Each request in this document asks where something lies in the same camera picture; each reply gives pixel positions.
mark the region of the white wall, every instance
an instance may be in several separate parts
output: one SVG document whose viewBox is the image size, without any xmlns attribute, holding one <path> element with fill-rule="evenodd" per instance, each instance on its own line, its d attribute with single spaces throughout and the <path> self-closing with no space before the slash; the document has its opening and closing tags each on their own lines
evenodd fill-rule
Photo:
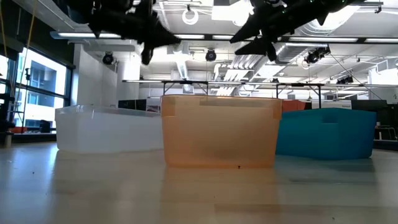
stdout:
<svg viewBox="0 0 398 224">
<path fill-rule="evenodd" d="M 398 84 L 398 70 L 396 68 L 383 70 L 381 72 L 376 69 L 369 70 L 369 83 L 381 85 L 397 85 Z M 387 103 L 398 103 L 398 89 L 397 88 L 372 88 L 369 92 L 370 100 L 387 100 Z"/>
<path fill-rule="evenodd" d="M 137 55 L 129 61 L 118 63 L 117 95 L 118 100 L 137 100 L 139 98 L 138 83 L 124 83 L 123 80 L 139 80 L 141 60 Z"/>
<path fill-rule="evenodd" d="M 117 75 L 107 66 L 84 51 L 81 44 L 75 45 L 73 63 L 73 105 L 116 105 Z"/>
</svg>

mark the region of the blue plastic bin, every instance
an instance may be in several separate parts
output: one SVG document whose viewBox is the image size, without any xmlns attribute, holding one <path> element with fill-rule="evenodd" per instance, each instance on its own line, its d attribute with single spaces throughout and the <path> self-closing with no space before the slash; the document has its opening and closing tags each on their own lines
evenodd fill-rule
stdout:
<svg viewBox="0 0 398 224">
<path fill-rule="evenodd" d="M 276 154 L 314 159 L 372 155 L 376 113 L 325 108 L 282 114 Z"/>
</svg>

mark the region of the metal frame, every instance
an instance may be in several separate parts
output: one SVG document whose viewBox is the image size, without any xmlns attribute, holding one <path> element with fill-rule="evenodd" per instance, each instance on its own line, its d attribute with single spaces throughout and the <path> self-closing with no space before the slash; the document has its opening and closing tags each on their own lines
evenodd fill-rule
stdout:
<svg viewBox="0 0 398 224">
<path fill-rule="evenodd" d="M 161 83 L 163 83 L 163 95 L 166 95 L 166 92 L 171 89 L 176 83 L 181 84 L 181 85 L 193 85 L 193 84 L 198 84 L 198 86 L 208 95 L 209 92 L 209 82 L 208 81 L 190 81 L 190 80 L 162 80 Z M 166 89 L 166 84 L 172 83 L 167 89 Z M 206 85 L 206 90 L 203 89 L 203 87 L 200 84 Z"/>
<path fill-rule="evenodd" d="M 193 84 L 204 84 L 206 85 L 205 93 L 208 95 L 209 85 L 232 85 L 232 86 L 240 86 L 240 85 L 267 85 L 267 86 L 275 86 L 276 88 L 276 98 L 279 98 L 279 94 L 286 89 L 287 86 L 292 87 L 305 87 L 308 86 L 311 90 L 313 90 L 318 95 L 319 100 L 319 108 L 322 108 L 322 99 L 321 99 L 321 88 L 323 86 L 327 87 L 365 87 L 365 88 L 398 88 L 398 85 L 365 85 L 365 84 L 325 84 L 325 83 L 254 83 L 254 82 L 213 82 L 213 81 L 193 81 L 193 80 L 123 80 L 124 83 L 163 83 L 163 95 L 174 86 L 176 83 L 181 85 L 193 85 Z M 172 83 L 170 87 L 166 89 L 166 84 Z M 281 91 L 279 91 L 280 86 L 285 86 Z M 318 87 L 318 93 L 313 89 L 313 87 Z"/>
</svg>

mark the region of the orange plastic bin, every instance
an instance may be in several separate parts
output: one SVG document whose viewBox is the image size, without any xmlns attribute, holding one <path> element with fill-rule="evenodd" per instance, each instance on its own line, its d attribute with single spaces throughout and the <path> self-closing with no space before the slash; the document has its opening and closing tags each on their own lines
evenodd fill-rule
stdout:
<svg viewBox="0 0 398 224">
<path fill-rule="evenodd" d="M 276 99 L 163 96 L 165 161 L 179 167 L 270 167 L 281 115 Z"/>
</svg>

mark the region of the red object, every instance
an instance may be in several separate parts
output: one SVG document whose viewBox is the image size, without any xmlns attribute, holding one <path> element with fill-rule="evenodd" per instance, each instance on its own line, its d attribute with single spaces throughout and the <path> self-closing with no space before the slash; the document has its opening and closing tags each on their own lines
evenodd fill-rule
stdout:
<svg viewBox="0 0 398 224">
<path fill-rule="evenodd" d="M 282 112 L 304 110 L 305 103 L 300 100 L 284 100 L 282 102 Z"/>
<path fill-rule="evenodd" d="M 12 132 L 12 133 L 25 133 L 26 131 L 27 131 L 27 128 L 26 127 L 24 127 L 24 129 L 22 130 L 22 132 L 21 132 L 21 130 L 22 130 L 22 127 L 15 127 L 15 128 L 11 128 L 10 129 L 10 132 Z"/>
</svg>

